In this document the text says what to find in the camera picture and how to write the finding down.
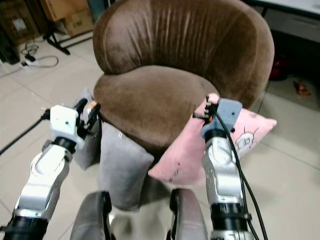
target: chair backrest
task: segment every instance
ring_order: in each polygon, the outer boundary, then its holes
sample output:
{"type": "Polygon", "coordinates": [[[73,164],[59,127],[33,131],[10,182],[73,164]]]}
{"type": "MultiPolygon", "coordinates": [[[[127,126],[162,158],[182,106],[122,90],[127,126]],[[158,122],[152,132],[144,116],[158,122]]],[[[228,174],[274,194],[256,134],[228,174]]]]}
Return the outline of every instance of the chair backrest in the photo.
{"type": "Polygon", "coordinates": [[[120,0],[96,23],[93,46],[107,75],[177,68],[244,107],[264,88],[274,58],[266,22],[239,0],[120,0]]]}

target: brown armchair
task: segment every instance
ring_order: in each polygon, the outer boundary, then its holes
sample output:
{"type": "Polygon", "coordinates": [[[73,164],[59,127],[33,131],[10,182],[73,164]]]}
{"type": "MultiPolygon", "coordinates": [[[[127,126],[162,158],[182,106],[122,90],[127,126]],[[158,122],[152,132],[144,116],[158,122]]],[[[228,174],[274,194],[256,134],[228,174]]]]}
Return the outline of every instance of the brown armchair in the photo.
{"type": "Polygon", "coordinates": [[[239,0],[120,0],[96,23],[93,47],[103,120],[156,160],[206,94],[249,108],[274,58],[266,22],[239,0]]]}

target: chair seat cushion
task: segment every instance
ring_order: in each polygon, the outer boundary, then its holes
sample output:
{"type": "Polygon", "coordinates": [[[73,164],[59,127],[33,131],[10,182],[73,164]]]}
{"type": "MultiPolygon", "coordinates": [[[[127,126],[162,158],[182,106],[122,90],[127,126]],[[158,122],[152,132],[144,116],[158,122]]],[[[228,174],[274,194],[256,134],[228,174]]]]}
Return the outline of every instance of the chair seat cushion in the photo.
{"type": "Polygon", "coordinates": [[[154,65],[103,75],[94,88],[102,120],[140,144],[156,160],[208,93],[218,92],[205,78],[154,65]]]}

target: pink pillow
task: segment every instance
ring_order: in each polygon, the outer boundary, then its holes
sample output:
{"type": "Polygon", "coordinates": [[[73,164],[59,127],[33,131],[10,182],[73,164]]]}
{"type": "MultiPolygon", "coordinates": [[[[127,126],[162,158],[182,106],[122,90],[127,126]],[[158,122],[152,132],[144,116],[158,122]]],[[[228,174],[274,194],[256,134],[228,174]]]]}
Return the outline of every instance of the pink pillow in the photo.
{"type": "MultiPolygon", "coordinates": [[[[209,94],[209,101],[216,104],[219,96],[209,94]]],[[[195,110],[204,113],[206,100],[195,110]]],[[[175,185],[203,185],[206,177],[202,167],[205,140],[201,137],[204,121],[190,117],[186,126],[148,172],[149,176],[175,185]]],[[[239,158],[248,153],[277,124],[276,120],[242,109],[231,133],[239,158]]]]}

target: floor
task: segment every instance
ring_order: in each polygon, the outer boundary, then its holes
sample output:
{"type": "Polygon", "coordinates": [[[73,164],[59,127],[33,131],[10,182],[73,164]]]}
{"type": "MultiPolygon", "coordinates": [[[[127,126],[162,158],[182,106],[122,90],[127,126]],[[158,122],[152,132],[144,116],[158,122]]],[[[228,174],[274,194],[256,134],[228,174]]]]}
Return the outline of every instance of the floor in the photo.
{"type": "MultiPolygon", "coordinates": [[[[85,87],[92,91],[102,74],[90,40],[72,47],[70,56],[45,42],[38,45],[36,57],[55,55],[60,61],[58,66],[23,69],[1,77],[18,66],[0,65],[0,148],[35,122],[42,108],[61,103],[70,105],[85,87]]],[[[319,96],[311,83],[307,87],[312,97],[301,99],[287,81],[271,82],[252,107],[253,111],[278,121],[277,127],[241,160],[271,240],[320,239],[319,96]]],[[[49,130],[49,123],[42,123],[0,156],[0,225],[10,220],[28,179],[30,162],[50,137],[49,130]]],[[[97,189],[97,170],[95,165],[82,171],[72,162],[44,239],[70,238],[82,200],[97,189]]],[[[194,191],[211,231],[205,188],[194,188],[194,191]]],[[[136,222],[132,229],[140,228],[140,232],[132,239],[164,239],[165,230],[171,224],[168,201],[144,206],[133,218],[136,222]]],[[[255,215],[253,223],[260,233],[255,215]]],[[[129,234],[124,234],[125,228],[117,228],[115,224],[114,231],[123,236],[121,239],[130,239],[129,234]]]]}

